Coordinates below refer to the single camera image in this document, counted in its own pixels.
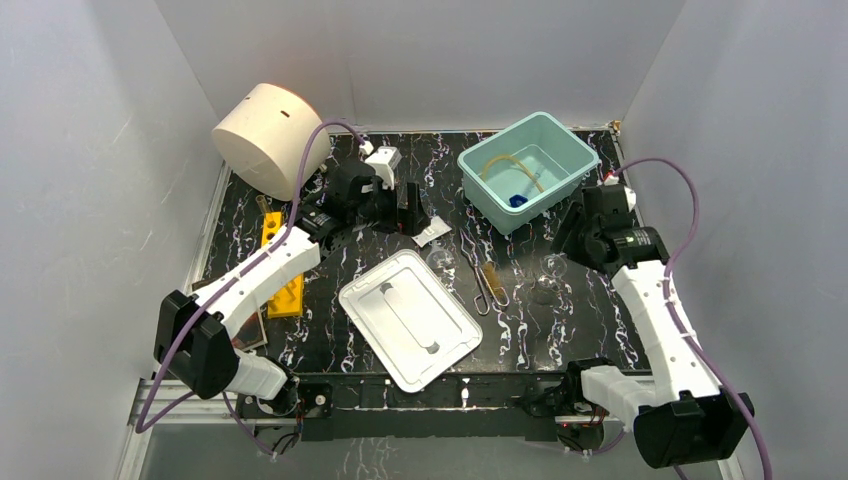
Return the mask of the white paper packet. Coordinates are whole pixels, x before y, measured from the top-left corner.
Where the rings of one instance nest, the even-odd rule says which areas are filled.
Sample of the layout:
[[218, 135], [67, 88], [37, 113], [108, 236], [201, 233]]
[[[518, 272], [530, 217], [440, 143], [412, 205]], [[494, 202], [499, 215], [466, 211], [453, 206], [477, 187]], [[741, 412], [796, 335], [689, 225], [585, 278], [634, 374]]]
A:
[[452, 228], [438, 215], [430, 219], [430, 224], [421, 233], [413, 236], [413, 241], [419, 247], [425, 247], [430, 242], [450, 233]]

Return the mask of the clear glass beaker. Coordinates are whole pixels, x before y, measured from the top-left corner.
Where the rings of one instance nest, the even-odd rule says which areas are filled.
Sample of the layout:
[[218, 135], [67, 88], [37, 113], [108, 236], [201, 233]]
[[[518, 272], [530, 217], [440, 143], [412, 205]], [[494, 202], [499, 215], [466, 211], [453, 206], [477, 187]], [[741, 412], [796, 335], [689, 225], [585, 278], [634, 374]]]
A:
[[536, 286], [543, 291], [559, 291], [568, 270], [563, 254], [548, 254], [540, 260], [540, 269], [536, 277]]

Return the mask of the clear cylinder blue base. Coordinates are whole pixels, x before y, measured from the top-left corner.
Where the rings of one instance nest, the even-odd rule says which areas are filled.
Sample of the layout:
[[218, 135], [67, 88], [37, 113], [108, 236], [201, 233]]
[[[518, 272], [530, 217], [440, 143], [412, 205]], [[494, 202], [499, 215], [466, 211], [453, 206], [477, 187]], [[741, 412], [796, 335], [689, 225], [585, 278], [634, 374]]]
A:
[[[542, 172], [540, 170], [530, 170], [535, 176], [539, 179], [541, 184], [546, 189], [543, 180], [542, 180]], [[539, 197], [543, 193], [539, 193], [536, 188], [531, 184], [528, 178], [526, 178], [521, 172], [511, 169], [509, 171], [510, 176], [509, 179], [512, 183], [512, 192], [508, 196], [509, 205], [513, 208], [518, 208], [530, 200]]]

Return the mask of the teal plastic bin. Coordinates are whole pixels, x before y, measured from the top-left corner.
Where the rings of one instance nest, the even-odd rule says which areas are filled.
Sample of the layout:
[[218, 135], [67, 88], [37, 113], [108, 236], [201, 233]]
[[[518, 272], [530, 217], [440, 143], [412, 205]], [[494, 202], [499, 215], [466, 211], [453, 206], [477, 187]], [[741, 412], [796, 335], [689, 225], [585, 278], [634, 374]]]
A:
[[547, 112], [534, 112], [461, 152], [465, 198], [509, 235], [570, 196], [598, 154]]

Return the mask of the tan rubber tube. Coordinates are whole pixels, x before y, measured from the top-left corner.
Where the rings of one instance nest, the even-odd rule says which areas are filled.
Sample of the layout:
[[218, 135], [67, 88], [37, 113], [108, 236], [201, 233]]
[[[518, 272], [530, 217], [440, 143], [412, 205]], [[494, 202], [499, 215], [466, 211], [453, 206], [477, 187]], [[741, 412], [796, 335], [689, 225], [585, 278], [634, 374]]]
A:
[[494, 158], [488, 160], [484, 166], [482, 167], [481, 172], [479, 173], [479, 178], [482, 181], [486, 181], [489, 177], [490, 171], [498, 164], [509, 164], [509, 167], [505, 167], [504, 171], [508, 169], [513, 169], [521, 172], [526, 178], [529, 179], [531, 184], [536, 188], [539, 193], [543, 193], [545, 191], [544, 186], [541, 184], [539, 179], [532, 173], [529, 168], [517, 157], [514, 155], [504, 154], [498, 155]]

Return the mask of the glass test tube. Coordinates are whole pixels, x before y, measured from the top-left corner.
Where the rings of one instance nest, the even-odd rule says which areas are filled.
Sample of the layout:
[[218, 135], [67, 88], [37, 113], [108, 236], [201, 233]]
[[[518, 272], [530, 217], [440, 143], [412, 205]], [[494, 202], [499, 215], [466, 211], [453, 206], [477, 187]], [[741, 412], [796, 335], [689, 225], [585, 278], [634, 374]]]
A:
[[272, 213], [270, 204], [268, 203], [265, 195], [259, 194], [256, 196], [255, 200], [263, 215], [268, 215]]

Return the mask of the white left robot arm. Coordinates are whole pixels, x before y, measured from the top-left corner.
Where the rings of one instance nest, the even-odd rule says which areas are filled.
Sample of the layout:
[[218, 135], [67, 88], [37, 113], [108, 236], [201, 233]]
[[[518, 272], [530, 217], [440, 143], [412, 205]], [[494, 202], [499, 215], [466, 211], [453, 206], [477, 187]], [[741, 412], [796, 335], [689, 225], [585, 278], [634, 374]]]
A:
[[179, 290], [162, 301], [154, 357], [162, 373], [201, 399], [223, 392], [258, 397], [275, 416], [294, 411], [299, 391], [288, 370], [232, 344], [246, 321], [275, 293], [371, 229], [414, 237], [429, 226], [418, 183], [399, 189], [376, 166], [347, 160], [329, 172], [322, 191], [293, 205], [281, 227], [247, 260], [192, 294]]

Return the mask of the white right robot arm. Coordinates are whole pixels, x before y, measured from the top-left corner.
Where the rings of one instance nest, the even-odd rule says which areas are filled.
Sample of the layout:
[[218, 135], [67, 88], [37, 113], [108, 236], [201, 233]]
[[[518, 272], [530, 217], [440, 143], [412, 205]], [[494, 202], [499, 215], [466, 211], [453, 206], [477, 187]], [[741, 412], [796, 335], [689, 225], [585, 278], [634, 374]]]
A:
[[524, 397], [532, 411], [540, 402], [551, 413], [590, 413], [600, 407], [634, 434], [652, 468], [729, 458], [748, 428], [753, 404], [737, 397], [692, 350], [696, 335], [666, 271], [670, 255], [652, 227], [633, 224], [635, 194], [624, 185], [585, 187], [569, 203], [555, 237], [555, 252], [606, 275], [630, 313], [648, 357], [652, 386], [626, 376], [599, 357], [568, 363], [562, 382]]

